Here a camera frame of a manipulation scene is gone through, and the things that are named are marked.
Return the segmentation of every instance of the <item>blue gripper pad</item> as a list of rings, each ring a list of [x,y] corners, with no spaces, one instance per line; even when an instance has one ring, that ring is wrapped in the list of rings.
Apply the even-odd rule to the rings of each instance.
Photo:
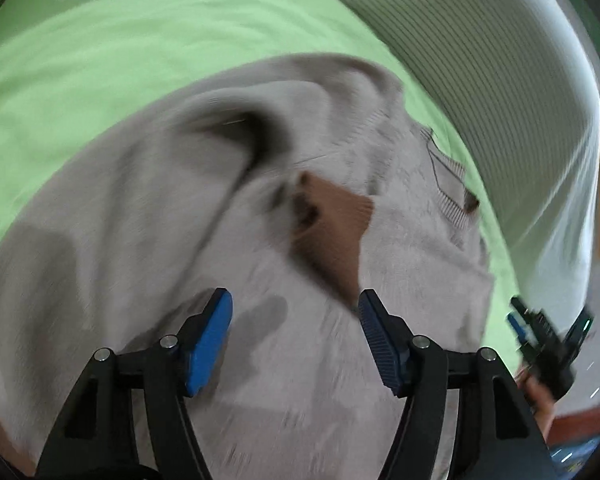
[[[522,345],[524,343],[526,343],[526,332],[525,329],[522,328],[522,326],[520,325],[520,323],[518,323],[518,320],[516,319],[515,314],[513,314],[513,312],[509,312],[507,314],[507,321],[509,321],[509,324],[511,325],[511,327],[513,328],[513,330],[515,330],[516,335],[518,336],[518,341],[519,343]]]
[[[208,383],[233,313],[234,302],[231,294],[224,288],[217,288],[205,309],[199,314],[206,319],[206,326],[202,327],[202,333],[193,348],[186,353],[185,386],[190,397]]]
[[[391,316],[376,292],[368,288],[358,298],[360,324],[384,386],[395,396],[404,394],[408,341],[413,337],[404,320]]]

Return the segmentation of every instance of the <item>human hand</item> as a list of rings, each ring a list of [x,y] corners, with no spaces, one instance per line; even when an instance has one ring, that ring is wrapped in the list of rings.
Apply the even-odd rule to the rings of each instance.
[[[536,409],[534,418],[546,441],[555,418],[555,399],[551,391],[528,370],[523,370],[516,382],[518,387],[525,393],[526,398],[534,404]]]

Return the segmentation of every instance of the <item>knit sweater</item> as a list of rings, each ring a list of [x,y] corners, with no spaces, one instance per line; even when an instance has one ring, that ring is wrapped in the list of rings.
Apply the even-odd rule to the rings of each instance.
[[[95,349],[145,348],[224,286],[227,343],[188,404],[213,477],[376,478],[404,401],[382,385],[355,314],[290,255],[281,189],[302,170],[373,200],[360,285],[415,333],[477,349],[492,282],[477,202],[405,112],[398,79],[344,56],[265,60],[107,130],[2,240],[0,422],[16,448],[40,455]]]

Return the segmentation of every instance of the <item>green blanket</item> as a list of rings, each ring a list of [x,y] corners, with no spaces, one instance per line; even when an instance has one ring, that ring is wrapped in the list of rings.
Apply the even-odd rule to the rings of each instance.
[[[338,0],[94,0],[0,43],[0,239],[49,176],[112,124],[192,81],[293,52],[337,52],[392,70],[408,113],[466,167],[496,277],[484,343],[514,369],[505,316],[515,276],[471,156],[420,84]]]

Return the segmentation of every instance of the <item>green bed sheet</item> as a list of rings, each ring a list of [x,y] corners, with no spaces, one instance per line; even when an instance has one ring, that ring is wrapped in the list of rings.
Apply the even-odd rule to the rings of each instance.
[[[0,10],[0,239],[85,143],[168,92],[269,56],[359,56],[397,74],[408,113],[466,167],[496,277],[484,344],[510,370],[518,366],[505,319],[515,275],[475,164],[420,84],[338,0],[35,1],[8,0]]]

